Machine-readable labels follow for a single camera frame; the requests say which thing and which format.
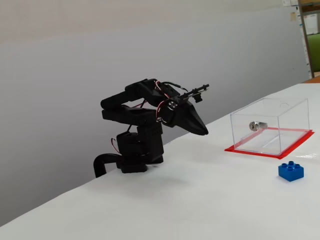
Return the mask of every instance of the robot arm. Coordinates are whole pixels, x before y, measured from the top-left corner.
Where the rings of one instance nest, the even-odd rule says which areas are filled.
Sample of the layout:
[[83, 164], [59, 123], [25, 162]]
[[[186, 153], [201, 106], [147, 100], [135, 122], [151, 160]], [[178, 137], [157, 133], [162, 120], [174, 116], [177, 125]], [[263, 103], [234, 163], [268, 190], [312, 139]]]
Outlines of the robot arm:
[[[194, 98], [196, 103], [202, 101], [201, 93], [206, 91], [209, 85], [203, 85], [182, 95], [171, 85], [186, 91], [172, 82], [161, 83], [156, 79], [145, 79], [101, 101], [104, 119], [128, 124], [130, 127], [116, 137], [117, 152], [120, 155], [106, 153], [94, 160], [97, 178], [106, 174], [105, 164], [109, 163], [116, 163], [123, 173], [145, 172], [148, 169], [147, 165], [162, 163], [162, 124], [170, 128], [179, 126], [197, 135], [208, 134], [206, 125], [189, 102], [189, 98]], [[139, 99], [143, 99], [142, 104], [138, 105], [140, 107], [124, 105]], [[142, 108], [145, 102], [157, 109]], [[137, 132], [129, 132], [132, 125], [137, 126]]]
[[[193, 134], [207, 135], [206, 125], [189, 102], [189, 98], [193, 97], [196, 103], [202, 101], [201, 93], [208, 87], [208, 84], [203, 85], [180, 95], [167, 83], [145, 79], [128, 85], [125, 91], [102, 100], [102, 116], [106, 120], [134, 126], [148, 125], [157, 120], [170, 128], [178, 126]], [[144, 99], [157, 107], [157, 110], [123, 105], [139, 99]]]

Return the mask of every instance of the table surface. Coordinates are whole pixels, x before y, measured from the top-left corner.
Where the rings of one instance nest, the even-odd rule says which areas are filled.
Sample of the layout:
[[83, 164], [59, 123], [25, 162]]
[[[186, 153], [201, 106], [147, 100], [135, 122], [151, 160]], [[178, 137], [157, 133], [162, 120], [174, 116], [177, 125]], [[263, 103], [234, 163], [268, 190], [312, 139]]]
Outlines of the table surface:
[[[0, 239], [319, 240], [320, 84], [270, 95], [297, 96], [309, 98], [315, 134], [282, 160], [225, 152], [233, 144], [227, 115], [207, 125], [207, 136], [165, 145], [163, 164], [107, 173], [0, 227]], [[279, 177], [288, 161], [305, 177]]]

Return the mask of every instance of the clear plastic box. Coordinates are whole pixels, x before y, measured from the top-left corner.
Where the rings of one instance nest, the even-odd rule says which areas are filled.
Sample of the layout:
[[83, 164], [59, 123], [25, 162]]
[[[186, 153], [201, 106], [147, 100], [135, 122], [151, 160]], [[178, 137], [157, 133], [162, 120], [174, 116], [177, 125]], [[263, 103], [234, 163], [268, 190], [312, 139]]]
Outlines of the clear plastic box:
[[307, 98], [262, 98], [230, 118], [239, 151], [281, 155], [310, 131]]

